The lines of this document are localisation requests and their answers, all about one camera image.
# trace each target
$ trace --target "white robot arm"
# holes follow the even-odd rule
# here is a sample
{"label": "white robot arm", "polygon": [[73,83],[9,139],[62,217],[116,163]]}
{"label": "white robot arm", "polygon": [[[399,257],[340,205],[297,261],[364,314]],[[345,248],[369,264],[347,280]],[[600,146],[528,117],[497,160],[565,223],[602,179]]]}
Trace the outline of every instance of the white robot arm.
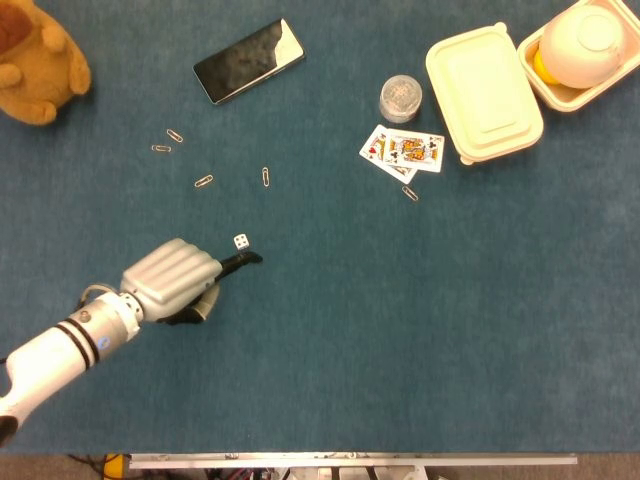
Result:
{"label": "white robot arm", "polygon": [[0,397],[0,447],[38,405],[135,337],[140,323],[203,322],[218,298],[217,281],[261,261],[250,251],[218,261],[176,238],[126,270],[120,293],[84,305],[85,291],[76,312],[7,357],[11,390]]}

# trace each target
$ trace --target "blue felt surface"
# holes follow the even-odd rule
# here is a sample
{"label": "blue felt surface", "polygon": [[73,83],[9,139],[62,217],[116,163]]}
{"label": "blue felt surface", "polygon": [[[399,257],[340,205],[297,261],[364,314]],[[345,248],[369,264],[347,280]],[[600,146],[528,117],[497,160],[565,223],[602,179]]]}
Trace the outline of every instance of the blue felt surface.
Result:
{"label": "blue felt surface", "polygon": [[[637,450],[640,75],[467,168],[424,69],[445,37],[504,21],[518,44],[569,3],[41,2],[95,80],[48,128],[0,117],[0,353],[172,237],[222,258],[244,232],[265,263],[208,324],[144,328],[8,451]],[[192,65],[280,16],[308,58],[209,104]],[[397,73],[425,93],[410,128],[448,138],[415,204],[357,153]],[[154,154],[166,128],[185,143]]]}

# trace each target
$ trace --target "container lid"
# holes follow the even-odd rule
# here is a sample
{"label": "container lid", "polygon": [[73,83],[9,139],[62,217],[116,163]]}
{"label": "container lid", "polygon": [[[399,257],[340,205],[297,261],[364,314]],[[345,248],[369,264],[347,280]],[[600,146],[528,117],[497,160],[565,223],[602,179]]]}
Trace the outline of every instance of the container lid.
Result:
{"label": "container lid", "polygon": [[542,115],[504,23],[436,43],[427,72],[465,164],[534,144]]}
{"label": "container lid", "polygon": [[391,77],[380,92],[380,112],[393,123],[405,123],[418,113],[422,103],[422,88],[409,75]]}

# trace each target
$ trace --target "bear paw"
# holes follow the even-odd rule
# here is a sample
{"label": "bear paw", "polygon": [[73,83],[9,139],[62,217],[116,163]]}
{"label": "bear paw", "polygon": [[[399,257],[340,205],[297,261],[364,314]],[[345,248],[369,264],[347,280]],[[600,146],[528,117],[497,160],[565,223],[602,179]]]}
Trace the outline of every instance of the bear paw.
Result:
{"label": "bear paw", "polygon": [[42,41],[47,50],[53,53],[62,52],[67,43],[64,31],[57,26],[43,28]]}
{"label": "bear paw", "polygon": [[41,104],[38,104],[37,107],[35,107],[34,113],[36,115],[36,118],[34,118],[34,123],[36,125],[46,125],[56,119],[58,110],[53,103],[42,102]]}
{"label": "bear paw", "polygon": [[69,72],[69,88],[76,95],[87,93],[91,86],[91,71],[89,65],[83,57],[75,57],[71,61],[71,71]]}
{"label": "bear paw", "polygon": [[22,80],[22,72],[11,63],[0,65],[0,89],[16,86]]}

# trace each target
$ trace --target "smartphone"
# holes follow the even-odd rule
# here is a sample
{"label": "smartphone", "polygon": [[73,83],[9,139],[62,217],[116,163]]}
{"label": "smartphone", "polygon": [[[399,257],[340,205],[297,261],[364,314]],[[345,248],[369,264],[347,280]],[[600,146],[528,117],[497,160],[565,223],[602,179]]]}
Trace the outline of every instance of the smartphone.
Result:
{"label": "smartphone", "polygon": [[304,58],[284,18],[193,66],[214,104],[223,103]]}

